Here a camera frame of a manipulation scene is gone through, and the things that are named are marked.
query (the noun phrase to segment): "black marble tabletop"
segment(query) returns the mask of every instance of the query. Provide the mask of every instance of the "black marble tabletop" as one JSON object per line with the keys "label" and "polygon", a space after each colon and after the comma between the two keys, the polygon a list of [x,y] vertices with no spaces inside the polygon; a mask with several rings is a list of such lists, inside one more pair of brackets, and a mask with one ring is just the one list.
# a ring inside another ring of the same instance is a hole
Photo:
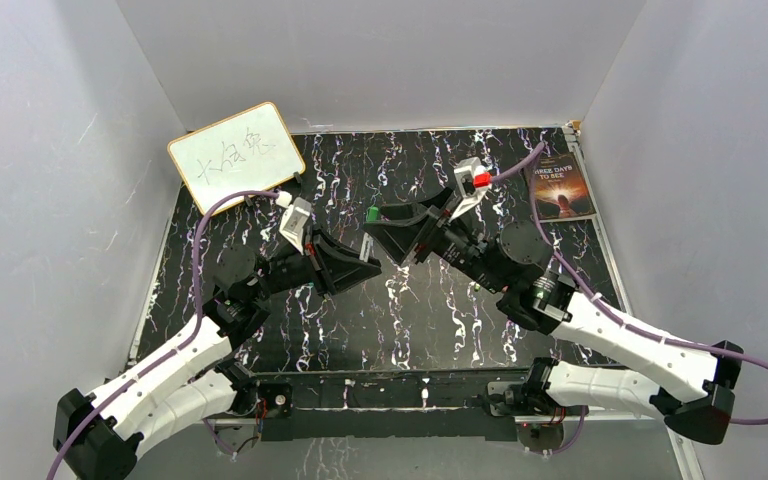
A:
{"label": "black marble tabletop", "polygon": [[[440,130],[297,135],[307,171],[302,185],[282,188],[314,206],[314,219],[341,242],[360,248],[361,224],[372,205],[430,197],[453,179],[453,166],[478,156],[491,172],[528,155],[540,140],[546,153],[568,152],[560,128]],[[476,208],[488,235],[517,218],[530,218],[522,177],[494,185]],[[277,245],[281,209],[267,201],[244,204],[211,220],[203,261],[245,242],[265,256]],[[137,360],[174,335],[193,315],[190,248],[201,217],[181,189]],[[612,305],[617,295],[591,220],[547,225],[552,238],[584,278]],[[528,366],[536,356],[573,363],[604,363],[588,348],[525,331],[499,313],[496,296],[475,291],[463,274],[431,256],[422,264],[394,265],[378,249],[382,275],[333,298],[312,287],[274,295],[272,315],[237,352],[257,372],[370,369],[454,369]]]}

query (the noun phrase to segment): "book cover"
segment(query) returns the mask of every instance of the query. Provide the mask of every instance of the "book cover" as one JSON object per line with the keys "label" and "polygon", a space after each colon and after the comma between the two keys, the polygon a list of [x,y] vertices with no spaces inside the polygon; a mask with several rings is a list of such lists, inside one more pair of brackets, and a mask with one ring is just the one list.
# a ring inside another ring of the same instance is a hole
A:
{"label": "book cover", "polygon": [[573,220],[596,213],[574,154],[541,158],[536,174],[540,221]]}

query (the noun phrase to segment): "whiteboard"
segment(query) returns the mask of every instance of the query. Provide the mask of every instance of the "whiteboard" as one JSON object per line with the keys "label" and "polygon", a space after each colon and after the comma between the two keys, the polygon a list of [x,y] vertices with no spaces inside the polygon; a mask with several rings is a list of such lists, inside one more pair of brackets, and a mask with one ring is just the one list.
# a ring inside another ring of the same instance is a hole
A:
{"label": "whiteboard", "polygon": [[[267,102],[169,142],[169,156],[204,214],[242,190],[269,190],[305,164],[274,104]],[[226,203],[216,213],[243,202]]]}

